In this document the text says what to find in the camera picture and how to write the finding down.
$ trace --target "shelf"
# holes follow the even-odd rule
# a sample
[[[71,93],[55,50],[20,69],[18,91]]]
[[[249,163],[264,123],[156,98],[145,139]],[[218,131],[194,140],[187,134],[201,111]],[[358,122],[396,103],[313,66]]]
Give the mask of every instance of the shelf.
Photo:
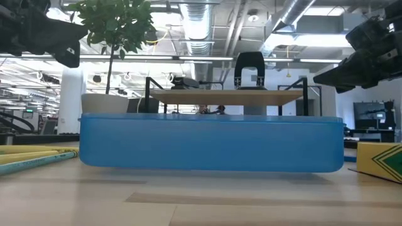
[[[164,104],[280,106],[303,95],[301,90],[150,90]]]

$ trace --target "fluorescent light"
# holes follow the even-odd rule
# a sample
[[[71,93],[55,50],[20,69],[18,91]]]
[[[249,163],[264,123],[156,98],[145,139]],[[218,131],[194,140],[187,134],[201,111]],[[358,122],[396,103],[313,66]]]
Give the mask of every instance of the fluorescent light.
[[[218,60],[218,61],[233,61],[233,57],[226,57],[226,56],[180,56],[180,60]]]
[[[178,40],[179,43],[208,43],[214,44],[214,40]]]
[[[48,102],[46,102],[46,105],[47,106],[52,106],[52,107],[58,107],[58,104],[51,104],[51,103],[48,103]]]
[[[300,35],[294,45],[311,47],[350,47],[345,35]]]
[[[300,59],[302,63],[340,63],[342,60]]]
[[[25,107],[4,107],[4,108],[10,110],[25,110]]]
[[[294,62],[294,59],[286,58],[264,58],[264,62]]]
[[[313,6],[310,7],[304,16],[340,16],[342,15],[347,7],[345,6]]]
[[[172,56],[134,56],[134,55],[128,55],[124,59],[127,60],[172,60]]]

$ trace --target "white column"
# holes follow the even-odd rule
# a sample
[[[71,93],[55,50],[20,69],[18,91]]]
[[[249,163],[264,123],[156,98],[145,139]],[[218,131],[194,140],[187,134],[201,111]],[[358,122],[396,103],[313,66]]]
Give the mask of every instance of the white column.
[[[87,76],[81,68],[64,68],[57,133],[79,133],[81,95],[86,92]]]

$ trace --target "yellow pencil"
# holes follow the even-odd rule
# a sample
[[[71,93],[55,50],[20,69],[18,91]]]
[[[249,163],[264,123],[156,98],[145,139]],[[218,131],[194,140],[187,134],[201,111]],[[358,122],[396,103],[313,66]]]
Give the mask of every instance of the yellow pencil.
[[[0,154],[33,153],[38,151],[58,151],[59,153],[78,151],[76,147],[0,145]]]
[[[19,154],[3,154],[0,155],[0,164],[14,163],[45,156],[53,156],[59,154],[58,151],[37,151],[34,153],[19,153]]]

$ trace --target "wooden tabletop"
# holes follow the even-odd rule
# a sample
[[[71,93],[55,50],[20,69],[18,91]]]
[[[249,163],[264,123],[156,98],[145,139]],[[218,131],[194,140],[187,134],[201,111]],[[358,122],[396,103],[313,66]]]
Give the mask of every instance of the wooden tabletop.
[[[7,226],[400,226],[402,186],[353,167],[168,171],[70,159],[0,177],[0,219]]]
[[[300,90],[151,90],[164,104],[193,105],[285,105],[303,95]]]

